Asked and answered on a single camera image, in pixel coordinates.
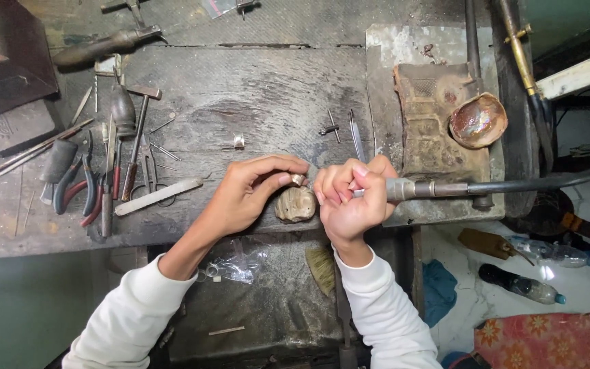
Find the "wooden workbench surface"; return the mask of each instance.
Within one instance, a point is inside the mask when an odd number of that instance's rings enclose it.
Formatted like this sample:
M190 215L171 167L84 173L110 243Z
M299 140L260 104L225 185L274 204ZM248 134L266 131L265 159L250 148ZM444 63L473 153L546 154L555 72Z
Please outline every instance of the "wooden workbench surface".
M53 52L133 25L126 9L101 14L93 0L22 3L45 22ZM485 10L478 8L478 20L486 22ZM370 155L374 136L366 87L365 29L372 23L463 24L463 4L443 0L417 4L266 0L247 14L246 21L234 12L211 20L199 1L149 0L142 3L142 13L148 24L163 27L171 46L150 43L125 56L127 85L164 91L161 101L150 101L145 127L157 127L174 113L176 120L150 140L183 159L176 162L154 150L157 163L177 169L158 168L159 180L171 185L183 177L211 176L201 188L179 195L172 206L152 206L114 219L115 235L98 244L79 226L83 194L61 216L38 201L43 189L38 179L45 158L41 156L0 178L0 257L174 242L200 213L232 161L290 153L311 163L309 177L313 178L318 167L355 157L347 119L350 109ZM92 70L59 73L64 120L76 110L93 78ZM97 144L95 169L103 162L100 123L107 120L112 82L99 78L99 113L94 113L91 97L81 116L82 120L95 118L88 126ZM138 109L140 97L134 100ZM317 133L330 123L328 108L341 126L340 144L333 135ZM232 141L233 132L244 133L245 150L222 149ZM123 167L130 150L128 142L123 146ZM34 191L36 198L24 226ZM318 227L317 217L283 224L270 205L249 232Z

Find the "hammer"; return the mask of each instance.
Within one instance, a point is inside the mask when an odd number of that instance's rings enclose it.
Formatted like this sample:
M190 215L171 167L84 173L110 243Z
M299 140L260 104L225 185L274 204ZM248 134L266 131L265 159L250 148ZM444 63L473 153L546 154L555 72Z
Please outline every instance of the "hammer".
M140 137L142 136L142 129L145 125L145 116L147 115L147 105L150 102L150 97L155 100L160 100L163 97L163 92L158 88L134 85L127 87L127 91L142 95L142 105L140 106L140 117L138 118L138 129L136 131L136 139L133 142L133 151L131 152L131 161L127 167L127 177L125 178L125 186L122 189L122 197L120 200L128 201L131 195L131 190L136 181L136 172L138 171L138 148L140 147Z

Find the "red floral fabric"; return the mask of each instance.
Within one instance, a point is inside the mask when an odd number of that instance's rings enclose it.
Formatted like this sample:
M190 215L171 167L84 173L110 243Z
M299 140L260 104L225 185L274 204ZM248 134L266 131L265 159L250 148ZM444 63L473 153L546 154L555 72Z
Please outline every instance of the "red floral fabric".
M475 350L494 369L590 369L590 314L488 319L475 329Z

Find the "copper bowl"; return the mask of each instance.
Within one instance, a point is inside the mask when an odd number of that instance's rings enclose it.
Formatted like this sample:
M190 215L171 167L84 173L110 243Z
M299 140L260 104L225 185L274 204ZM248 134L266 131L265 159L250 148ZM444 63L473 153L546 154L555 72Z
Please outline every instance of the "copper bowl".
M497 97L483 93L456 108L450 116L450 132L459 145L482 148L491 145L507 129L507 113Z

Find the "fingernail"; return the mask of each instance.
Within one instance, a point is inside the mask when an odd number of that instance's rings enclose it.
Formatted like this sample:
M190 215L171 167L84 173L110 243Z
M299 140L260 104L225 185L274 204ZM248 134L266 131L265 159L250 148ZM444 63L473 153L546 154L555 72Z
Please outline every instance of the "fingernail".
M315 191L315 197L318 198L318 204L322 205L322 203L324 202L323 194Z
M352 165L352 169L357 172L360 176L365 177L370 170L364 164L354 164Z
M290 174L284 174L283 177L279 178L279 184L282 186L287 185L288 183L291 183L293 180L291 178Z

